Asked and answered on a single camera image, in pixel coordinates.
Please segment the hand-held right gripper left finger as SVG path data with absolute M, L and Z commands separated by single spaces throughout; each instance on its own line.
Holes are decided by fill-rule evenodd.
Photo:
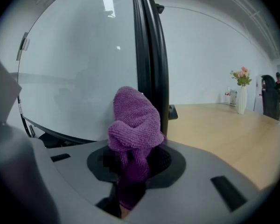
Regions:
M 0 224 L 121 224 L 97 207 L 111 189 L 76 154 L 54 162 L 39 139 L 0 125 Z

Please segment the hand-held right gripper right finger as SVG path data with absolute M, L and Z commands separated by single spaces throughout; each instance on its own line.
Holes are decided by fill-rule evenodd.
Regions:
M 242 224 L 265 201 L 272 186 L 257 189 L 219 157 L 166 140 L 160 148 L 171 164 L 147 181 L 128 215 L 131 224 Z

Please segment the purple cleaning cloth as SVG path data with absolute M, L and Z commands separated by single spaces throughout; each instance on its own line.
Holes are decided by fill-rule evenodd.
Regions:
M 153 148 L 165 136 L 161 132 L 159 112 L 138 90 L 124 86 L 113 100 L 114 122 L 108 129 L 108 147 L 119 156 L 119 204 L 132 210 L 145 194 L 150 176 L 147 161 Z

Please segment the black whiteboard eraser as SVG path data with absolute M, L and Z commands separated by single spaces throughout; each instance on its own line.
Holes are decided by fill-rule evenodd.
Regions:
M 30 40 L 27 37 L 24 37 L 20 44 L 20 51 L 27 51 Z

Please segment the light wooden table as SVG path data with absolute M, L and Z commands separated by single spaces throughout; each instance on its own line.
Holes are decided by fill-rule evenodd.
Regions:
M 280 122 L 226 104 L 176 105 L 169 140 L 206 150 L 250 179 L 259 190 L 280 178 Z

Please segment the white ribbed vase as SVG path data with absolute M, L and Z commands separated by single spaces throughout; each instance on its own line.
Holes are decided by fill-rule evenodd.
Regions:
M 241 86 L 240 96 L 237 103 L 238 114 L 244 114 L 247 104 L 247 88 L 246 86 Z

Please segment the black office chair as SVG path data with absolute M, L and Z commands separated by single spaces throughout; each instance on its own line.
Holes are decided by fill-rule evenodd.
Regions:
M 279 120 L 280 91 L 275 88 L 275 81 L 270 75 L 261 76 L 263 114 Z

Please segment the pink flower bouquet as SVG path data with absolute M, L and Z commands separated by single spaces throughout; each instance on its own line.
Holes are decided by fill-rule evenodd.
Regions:
M 235 79 L 237 81 L 238 86 L 246 86 L 249 85 L 252 81 L 250 79 L 250 73 L 249 70 L 246 67 L 242 67 L 239 71 L 231 71 L 230 75 L 232 79 Z

